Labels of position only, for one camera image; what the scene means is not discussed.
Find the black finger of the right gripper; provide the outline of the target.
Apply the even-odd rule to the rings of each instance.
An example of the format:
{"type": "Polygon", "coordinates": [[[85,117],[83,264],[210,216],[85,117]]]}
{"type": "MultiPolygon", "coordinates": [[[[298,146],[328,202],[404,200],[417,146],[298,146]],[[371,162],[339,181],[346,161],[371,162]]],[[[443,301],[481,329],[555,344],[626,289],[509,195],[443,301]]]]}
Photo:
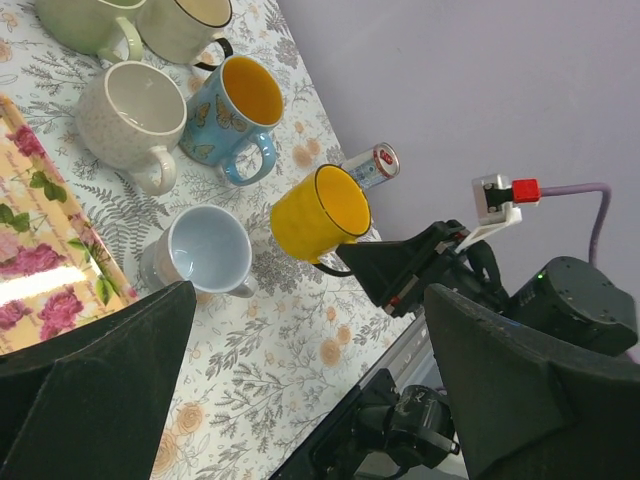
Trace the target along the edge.
{"type": "Polygon", "coordinates": [[[384,310],[416,310],[429,282],[440,271],[436,247],[447,227],[429,227],[404,241],[371,241],[338,246],[338,257],[371,302],[384,310]]]}

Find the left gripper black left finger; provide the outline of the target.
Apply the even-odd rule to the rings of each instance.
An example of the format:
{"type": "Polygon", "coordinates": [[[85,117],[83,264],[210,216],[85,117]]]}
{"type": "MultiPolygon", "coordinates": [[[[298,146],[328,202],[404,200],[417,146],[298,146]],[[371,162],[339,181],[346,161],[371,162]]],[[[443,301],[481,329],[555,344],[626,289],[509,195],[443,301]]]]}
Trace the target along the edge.
{"type": "Polygon", "coordinates": [[[195,309],[175,282],[2,356],[2,478],[150,478],[195,309]]]}

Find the light green ceramic mug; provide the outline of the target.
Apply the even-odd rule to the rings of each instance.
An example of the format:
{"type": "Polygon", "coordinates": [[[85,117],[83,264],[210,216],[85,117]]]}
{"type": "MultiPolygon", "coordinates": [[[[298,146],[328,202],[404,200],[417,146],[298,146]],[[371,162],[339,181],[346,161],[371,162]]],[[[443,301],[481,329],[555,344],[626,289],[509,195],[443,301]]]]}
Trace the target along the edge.
{"type": "Polygon", "coordinates": [[[35,9],[44,28],[63,46],[111,63],[141,61],[136,26],[146,1],[41,0],[35,9]]]}

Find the yellow mug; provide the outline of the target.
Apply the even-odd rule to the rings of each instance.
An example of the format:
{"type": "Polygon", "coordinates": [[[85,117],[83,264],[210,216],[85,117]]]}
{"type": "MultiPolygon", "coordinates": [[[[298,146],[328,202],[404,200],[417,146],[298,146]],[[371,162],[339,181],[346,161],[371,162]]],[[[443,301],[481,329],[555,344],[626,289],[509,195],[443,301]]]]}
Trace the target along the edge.
{"type": "Polygon", "coordinates": [[[342,168],[324,164],[290,189],[272,207],[273,237],[289,256],[335,277],[348,277],[320,257],[341,244],[354,244],[372,224],[369,202],[342,168]]]}

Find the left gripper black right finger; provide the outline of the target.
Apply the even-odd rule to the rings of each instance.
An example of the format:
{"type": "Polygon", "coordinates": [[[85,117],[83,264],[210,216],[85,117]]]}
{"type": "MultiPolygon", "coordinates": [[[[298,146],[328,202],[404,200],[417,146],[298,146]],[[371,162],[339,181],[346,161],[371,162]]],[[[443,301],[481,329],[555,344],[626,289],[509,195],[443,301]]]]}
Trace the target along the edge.
{"type": "Polygon", "coordinates": [[[639,366],[441,285],[426,323],[471,479],[636,479],[639,366]]]}

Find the blue glazed mug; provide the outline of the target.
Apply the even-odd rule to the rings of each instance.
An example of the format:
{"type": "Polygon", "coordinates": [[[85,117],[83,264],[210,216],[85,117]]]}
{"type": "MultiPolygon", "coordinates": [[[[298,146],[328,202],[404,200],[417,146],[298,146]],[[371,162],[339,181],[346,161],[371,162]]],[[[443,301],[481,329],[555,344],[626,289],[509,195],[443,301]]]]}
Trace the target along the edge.
{"type": "Polygon", "coordinates": [[[270,132],[284,114],[284,99],[271,73],[257,61],[233,55],[187,101],[179,146],[194,161],[221,167],[230,183],[246,186],[267,176],[277,151],[270,132]],[[250,177],[239,173],[237,157],[257,147],[261,165],[250,177]]]}

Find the cream mug with black handle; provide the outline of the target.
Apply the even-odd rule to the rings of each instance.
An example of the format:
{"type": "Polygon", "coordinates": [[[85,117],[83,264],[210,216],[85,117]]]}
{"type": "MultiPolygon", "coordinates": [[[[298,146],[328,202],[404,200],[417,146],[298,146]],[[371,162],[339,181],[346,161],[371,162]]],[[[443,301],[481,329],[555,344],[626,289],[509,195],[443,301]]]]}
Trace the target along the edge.
{"type": "Polygon", "coordinates": [[[217,65],[198,57],[211,43],[221,47],[224,59],[234,54],[223,35],[232,15],[229,0],[152,0],[145,2],[136,26],[144,43],[160,58],[212,72],[217,65]]]}

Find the white grey mug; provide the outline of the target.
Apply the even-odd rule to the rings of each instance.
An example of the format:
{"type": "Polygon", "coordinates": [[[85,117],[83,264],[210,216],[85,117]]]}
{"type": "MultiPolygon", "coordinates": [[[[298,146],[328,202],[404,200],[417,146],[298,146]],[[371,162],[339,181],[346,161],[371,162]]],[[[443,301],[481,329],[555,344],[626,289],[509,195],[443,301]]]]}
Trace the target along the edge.
{"type": "Polygon", "coordinates": [[[94,77],[75,108],[78,132],[91,153],[153,196],[168,193],[176,183],[172,152],[186,119],[185,99],[175,82],[140,61],[119,62],[94,77]]]}

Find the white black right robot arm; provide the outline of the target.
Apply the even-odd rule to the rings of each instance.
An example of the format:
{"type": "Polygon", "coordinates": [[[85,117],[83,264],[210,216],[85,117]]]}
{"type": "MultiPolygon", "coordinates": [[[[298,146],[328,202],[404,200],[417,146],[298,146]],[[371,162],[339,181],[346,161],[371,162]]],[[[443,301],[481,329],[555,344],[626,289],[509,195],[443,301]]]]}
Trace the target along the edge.
{"type": "Polygon", "coordinates": [[[342,244],[336,254],[371,302],[392,317],[419,310],[428,286],[465,298],[567,343],[617,357],[638,341],[636,304],[590,263],[550,260],[515,294],[503,287],[489,244],[463,247],[468,230],[438,221],[405,241],[342,244]]]}

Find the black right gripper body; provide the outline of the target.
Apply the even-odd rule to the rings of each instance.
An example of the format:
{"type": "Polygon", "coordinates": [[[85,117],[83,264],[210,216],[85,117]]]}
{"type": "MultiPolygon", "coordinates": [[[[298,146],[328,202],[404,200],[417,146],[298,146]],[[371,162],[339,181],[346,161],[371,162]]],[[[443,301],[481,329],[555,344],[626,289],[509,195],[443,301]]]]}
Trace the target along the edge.
{"type": "Polygon", "coordinates": [[[404,241],[385,244],[383,258],[390,262],[383,280],[381,307],[394,317],[414,313],[423,306],[425,289],[440,284],[491,311],[502,312],[507,294],[490,245],[480,240],[457,251],[470,232],[460,222],[431,224],[404,241]]]}

